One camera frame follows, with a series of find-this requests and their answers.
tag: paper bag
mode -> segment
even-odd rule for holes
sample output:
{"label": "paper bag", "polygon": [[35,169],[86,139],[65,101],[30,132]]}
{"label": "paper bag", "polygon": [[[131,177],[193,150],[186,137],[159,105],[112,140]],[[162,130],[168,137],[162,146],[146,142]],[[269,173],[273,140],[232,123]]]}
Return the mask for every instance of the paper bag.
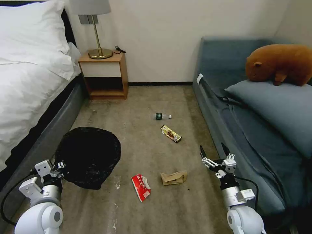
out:
{"label": "paper bag", "polygon": [[160,173],[160,176],[162,177],[163,185],[182,184],[186,181],[188,173],[187,171],[176,172],[170,175]]}

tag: brown plush toy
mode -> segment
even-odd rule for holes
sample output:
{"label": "brown plush toy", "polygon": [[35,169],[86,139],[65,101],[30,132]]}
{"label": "brown plush toy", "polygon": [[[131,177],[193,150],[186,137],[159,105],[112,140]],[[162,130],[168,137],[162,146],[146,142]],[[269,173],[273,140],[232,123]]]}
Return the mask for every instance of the brown plush toy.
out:
{"label": "brown plush toy", "polygon": [[305,45],[266,45],[246,62],[246,75],[261,82],[274,77],[274,85],[287,82],[303,86],[312,77],[312,49]]}

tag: label tag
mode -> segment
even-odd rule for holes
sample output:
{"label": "label tag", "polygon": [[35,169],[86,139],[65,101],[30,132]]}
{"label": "label tag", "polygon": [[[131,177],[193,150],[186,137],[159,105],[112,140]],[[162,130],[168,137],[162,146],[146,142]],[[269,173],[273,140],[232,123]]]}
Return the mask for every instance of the label tag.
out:
{"label": "label tag", "polygon": [[197,79],[196,79],[197,84],[199,84],[199,82],[201,81],[201,79],[202,79],[203,77],[204,77],[204,76],[200,73],[199,76],[198,76]]}
{"label": "label tag", "polygon": [[156,120],[162,120],[162,113],[156,113]]}

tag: lamp shade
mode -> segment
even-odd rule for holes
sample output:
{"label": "lamp shade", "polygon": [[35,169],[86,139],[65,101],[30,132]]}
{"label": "lamp shade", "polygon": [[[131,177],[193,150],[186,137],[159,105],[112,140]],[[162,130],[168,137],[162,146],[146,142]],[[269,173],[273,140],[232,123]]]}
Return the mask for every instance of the lamp shade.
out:
{"label": "lamp shade", "polygon": [[71,12],[77,15],[103,15],[111,12],[108,0],[70,0]]}

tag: black trash bag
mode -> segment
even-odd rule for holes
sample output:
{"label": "black trash bag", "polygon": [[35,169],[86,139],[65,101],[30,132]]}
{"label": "black trash bag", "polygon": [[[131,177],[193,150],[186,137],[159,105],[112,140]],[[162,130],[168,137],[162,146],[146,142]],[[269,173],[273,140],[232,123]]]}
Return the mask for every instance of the black trash bag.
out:
{"label": "black trash bag", "polygon": [[118,138],[103,129],[79,127],[65,134],[55,153],[64,161],[64,179],[86,189],[100,189],[120,160]]}

